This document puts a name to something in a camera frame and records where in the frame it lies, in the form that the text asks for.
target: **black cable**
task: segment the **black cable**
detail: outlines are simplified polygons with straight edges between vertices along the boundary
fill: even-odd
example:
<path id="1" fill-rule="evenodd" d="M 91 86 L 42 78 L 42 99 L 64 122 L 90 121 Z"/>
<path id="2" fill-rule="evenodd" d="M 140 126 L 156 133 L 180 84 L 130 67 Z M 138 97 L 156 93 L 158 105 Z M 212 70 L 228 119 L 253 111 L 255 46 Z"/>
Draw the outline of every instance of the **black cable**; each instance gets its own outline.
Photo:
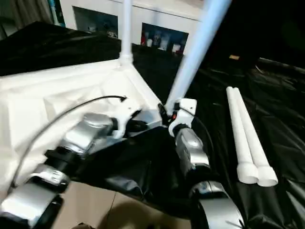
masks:
<path id="1" fill-rule="evenodd" d="M 200 118 L 199 118 L 198 116 L 194 115 L 192 112 L 190 112 L 190 111 L 188 111 L 188 110 L 186 110 L 186 109 L 184 109 L 184 108 L 182 108 L 182 107 L 179 107 L 179 109 L 181 109 L 181 110 L 185 111 L 186 113 L 190 114 L 191 116 L 193 116 L 193 117 L 199 122 L 199 124 L 204 128 L 206 134 L 208 135 L 209 141 L 210 141 L 210 143 L 211 143 L 212 151 L 214 152 L 214 144 L 213 144 L 211 135 L 210 135 L 208 129 L 206 128 L 206 126 L 205 126 L 205 125 L 203 124 L 203 122 L 200 120 Z"/>
<path id="2" fill-rule="evenodd" d="M 20 158 L 20 161 L 19 161 L 19 164 L 16 168 L 16 171 L 14 173 L 14 176 L 12 178 L 12 181 L 10 183 L 10 186 L 9 186 L 9 190 L 8 190 L 8 194 L 11 193 L 12 189 L 16 187 L 16 179 L 20 173 L 20 169 L 22 168 L 22 165 L 23 165 L 23 162 L 24 162 L 24 159 L 26 158 L 26 156 L 29 154 L 32 146 L 34 145 L 34 143 L 37 141 L 37 139 L 39 137 L 41 137 L 41 135 L 44 134 L 44 132 L 46 132 L 55 122 L 57 122 L 58 120 L 60 120 L 62 117 L 66 116 L 67 114 L 69 114 L 70 112 L 82 107 L 82 106 L 85 106 L 87 104 L 90 104 L 90 103 L 93 103 L 97 100 L 101 100 L 101 99 L 108 99 L 108 98 L 117 98 L 117 99 L 120 99 L 121 101 L 124 101 L 126 99 L 126 97 L 122 97 L 122 96 L 118 96 L 118 95 L 107 95 L 107 96 L 101 96 L 101 97 L 97 97 L 97 98 L 94 98 L 94 99 L 91 99 L 91 100 L 88 100 L 84 103 L 81 103 L 81 104 L 78 104 L 76 105 L 75 107 L 72 107 L 64 112 L 62 112 L 61 114 L 59 114 L 58 116 L 56 116 L 51 122 L 49 122 L 46 126 L 44 126 L 35 136 L 34 138 L 30 141 L 28 147 L 26 148 L 26 150 L 24 151 L 24 153 L 22 154 L 21 158 Z"/>

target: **black plastic sheet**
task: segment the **black plastic sheet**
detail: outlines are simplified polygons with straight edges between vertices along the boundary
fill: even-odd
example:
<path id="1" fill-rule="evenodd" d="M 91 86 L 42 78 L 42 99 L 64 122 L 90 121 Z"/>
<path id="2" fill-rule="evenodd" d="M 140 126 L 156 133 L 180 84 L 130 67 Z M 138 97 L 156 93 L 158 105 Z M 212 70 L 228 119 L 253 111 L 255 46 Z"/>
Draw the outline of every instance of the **black plastic sheet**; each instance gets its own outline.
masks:
<path id="1" fill-rule="evenodd" d="M 0 42 L 0 75 L 118 58 L 120 41 L 35 23 Z M 166 101 L 181 56 L 133 46 L 134 65 Z M 196 123 L 213 170 L 250 228 L 305 228 L 305 78 L 293 69 L 242 61 L 207 62 L 187 93 L 198 100 Z M 236 152 L 225 88 L 239 87 L 266 156 L 279 179 L 275 187 L 237 181 Z M 120 191 L 179 217 L 192 205 L 182 192 L 178 158 L 167 130 L 159 127 L 111 146 L 86 163 L 78 181 Z"/>

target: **floor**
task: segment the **floor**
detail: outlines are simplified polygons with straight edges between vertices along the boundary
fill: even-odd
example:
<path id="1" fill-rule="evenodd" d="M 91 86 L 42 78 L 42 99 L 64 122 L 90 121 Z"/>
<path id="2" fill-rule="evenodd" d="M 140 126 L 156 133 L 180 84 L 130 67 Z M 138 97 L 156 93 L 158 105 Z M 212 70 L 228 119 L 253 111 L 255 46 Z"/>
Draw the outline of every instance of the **floor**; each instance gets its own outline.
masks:
<path id="1" fill-rule="evenodd" d="M 96 229 L 190 229 L 188 220 L 168 216 L 145 204 L 106 189 L 72 182 L 64 194 L 65 204 L 53 229 L 71 229 L 79 223 Z"/>

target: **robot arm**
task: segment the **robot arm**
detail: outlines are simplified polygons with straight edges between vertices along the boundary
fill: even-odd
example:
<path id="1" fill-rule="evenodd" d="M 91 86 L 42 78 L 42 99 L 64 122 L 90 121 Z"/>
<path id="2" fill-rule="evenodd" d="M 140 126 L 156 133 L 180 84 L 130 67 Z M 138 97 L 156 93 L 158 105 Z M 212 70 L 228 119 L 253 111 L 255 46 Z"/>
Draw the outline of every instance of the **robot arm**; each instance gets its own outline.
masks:
<path id="1" fill-rule="evenodd" d="M 193 99 L 181 99 L 176 104 L 178 111 L 175 119 L 169 125 L 185 179 L 196 177 L 189 190 L 189 196 L 196 202 L 196 214 L 191 217 L 192 228 L 239 229 L 243 224 L 242 215 L 222 184 L 211 179 L 215 176 L 209 157 L 203 150 L 202 141 L 191 128 L 196 103 Z"/>
<path id="2" fill-rule="evenodd" d="M 0 206 L 0 225 L 3 228 L 49 229 L 61 209 L 63 193 L 71 178 L 88 155 L 97 139 L 111 136 L 120 139 L 126 125 L 140 106 L 125 99 L 112 117 L 86 114 L 69 130 L 55 150 L 46 152 L 47 160 L 39 164 L 28 180 L 18 186 Z"/>

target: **white plastic pipe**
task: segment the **white plastic pipe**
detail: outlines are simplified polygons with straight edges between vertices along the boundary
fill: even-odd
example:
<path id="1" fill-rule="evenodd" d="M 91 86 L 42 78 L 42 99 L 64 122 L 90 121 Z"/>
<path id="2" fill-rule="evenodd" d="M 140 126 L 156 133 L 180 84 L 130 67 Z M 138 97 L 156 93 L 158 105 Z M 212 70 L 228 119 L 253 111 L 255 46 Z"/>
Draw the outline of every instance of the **white plastic pipe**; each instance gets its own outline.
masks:
<path id="1" fill-rule="evenodd" d="M 234 91 L 232 87 L 227 87 L 226 91 L 238 160 L 237 176 L 240 182 L 255 184 L 258 181 L 258 172 L 252 161 L 242 120 L 238 112 L 238 105 L 234 97 Z"/>
<path id="2" fill-rule="evenodd" d="M 230 3 L 231 0 L 204 0 L 203 13 L 192 40 L 193 44 L 182 60 L 165 105 L 168 115 L 173 113 L 174 103 L 185 96 Z"/>
<path id="3" fill-rule="evenodd" d="M 120 61 L 121 64 L 129 64 L 133 62 L 132 58 L 132 0 L 123 1 L 123 36 L 121 44 Z"/>
<path id="4" fill-rule="evenodd" d="M 246 133 L 248 145 L 251 151 L 251 156 L 258 170 L 257 184 L 263 187 L 274 186 L 278 183 L 275 171 L 272 167 L 270 167 L 268 163 L 263 147 L 261 145 L 261 142 L 259 141 L 250 115 L 247 111 L 247 108 L 244 104 L 243 98 L 238 88 L 234 88 L 234 95 L 238 103 L 238 109 L 244 126 L 244 131 Z"/>

